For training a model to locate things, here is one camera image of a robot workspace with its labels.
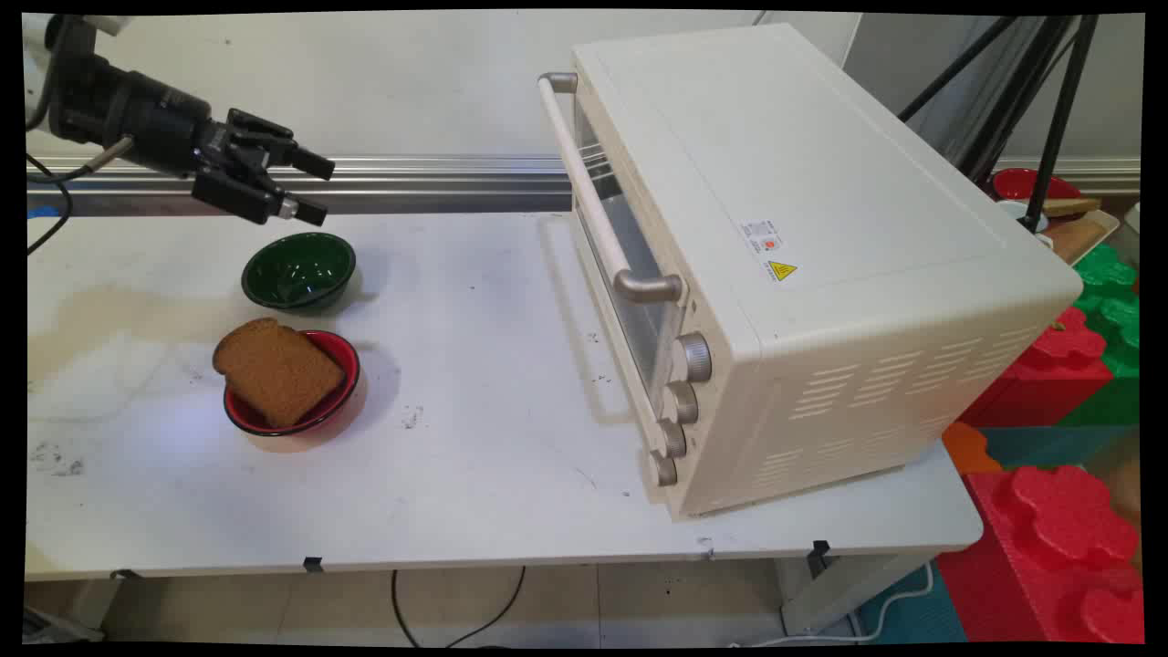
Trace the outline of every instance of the red bowl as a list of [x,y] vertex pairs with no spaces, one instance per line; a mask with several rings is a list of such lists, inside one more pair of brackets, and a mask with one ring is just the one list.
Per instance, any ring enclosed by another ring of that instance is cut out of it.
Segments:
[[259,412],[251,408],[230,388],[224,387],[223,408],[232,424],[256,436],[288,436],[324,423],[340,410],[353,395],[353,390],[357,387],[357,379],[361,376],[361,359],[357,358],[357,351],[353,348],[353,345],[345,338],[328,331],[300,331],[300,333],[340,366],[341,371],[345,372],[345,381],[306,413],[299,423],[284,428],[269,426]]
[[[994,193],[1000,200],[1021,201],[1034,194],[1034,184],[1038,172],[1033,168],[1003,168],[994,174]],[[1048,199],[1078,199],[1083,194],[1062,178],[1050,177]]]

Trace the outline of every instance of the bowl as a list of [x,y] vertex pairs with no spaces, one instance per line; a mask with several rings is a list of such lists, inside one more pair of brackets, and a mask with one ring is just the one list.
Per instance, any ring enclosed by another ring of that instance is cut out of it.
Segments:
[[[1003,168],[994,174],[992,179],[994,195],[1003,201],[1028,201],[1034,194],[1034,184],[1038,180],[1038,172],[1033,168]],[[1047,188],[1048,199],[1078,199],[1083,193],[1063,180],[1050,177],[1050,186]],[[1063,220],[1075,220],[1082,214],[1061,217]]]
[[[997,207],[1002,208],[1002,212],[1008,214],[1010,219],[1018,220],[1026,216],[1026,210],[1029,209],[1029,203],[1023,203],[1022,201],[997,201]],[[1047,213],[1038,213],[1038,228],[1037,231],[1042,233],[1050,227],[1050,220],[1047,219]]]
[[259,249],[239,283],[264,307],[313,312],[341,298],[356,264],[353,247],[336,235],[299,233]]
[[300,422],[291,427],[269,426],[267,420],[258,410],[251,408],[248,402],[232,393],[231,388],[224,386],[223,409],[227,410],[227,416],[231,423],[243,431],[255,436],[288,436],[298,434],[305,429],[322,424],[326,420],[335,415],[345,406],[345,402],[349,401],[349,397],[353,396],[353,390],[357,387],[357,379],[361,378],[361,359],[357,358],[357,351],[353,348],[353,345],[345,338],[328,331],[300,331],[300,333],[328,354],[328,358],[333,359],[333,362],[340,366],[341,371],[345,372],[345,380],[333,392],[328,393],[325,399],[320,400],[320,403],[312,410],[306,413],[300,419]]

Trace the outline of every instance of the white table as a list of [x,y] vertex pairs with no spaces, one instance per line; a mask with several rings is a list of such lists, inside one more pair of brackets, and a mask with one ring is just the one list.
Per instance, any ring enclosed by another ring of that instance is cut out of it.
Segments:
[[[25,579],[804,556],[823,539],[887,555],[883,581],[981,535],[939,443],[901,470],[670,520],[569,221],[331,216],[359,271],[312,318],[239,288],[252,254],[307,224],[71,220],[28,262]],[[315,434],[255,438],[224,415],[211,351],[267,314],[360,353],[356,393]],[[833,570],[800,596],[839,589]]]

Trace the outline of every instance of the green bowl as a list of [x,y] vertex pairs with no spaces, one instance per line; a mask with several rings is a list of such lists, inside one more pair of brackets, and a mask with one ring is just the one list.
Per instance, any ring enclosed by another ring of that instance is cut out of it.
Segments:
[[300,233],[267,244],[243,268],[243,293],[276,310],[318,311],[341,298],[356,270],[348,242],[327,233]]

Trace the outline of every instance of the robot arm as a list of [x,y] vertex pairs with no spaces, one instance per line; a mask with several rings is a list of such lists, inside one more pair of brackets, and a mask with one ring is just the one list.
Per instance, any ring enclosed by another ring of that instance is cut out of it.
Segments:
[[[180,178],[193,174],[192,196],[256,223],[280,216],[322,224],[327,208],[285,192],[267,167],[291,166],[328,180],[334,162],[301,148],[286,127],[237,109],[225,123],[214,120],[206,101],[93,54],[97,29],[117,35],[128,22],[128,16],[22,15],[26,129],[100,144],[106,153],[128,145],[117,157]],[[102,155],[95,161],[104,164]]]

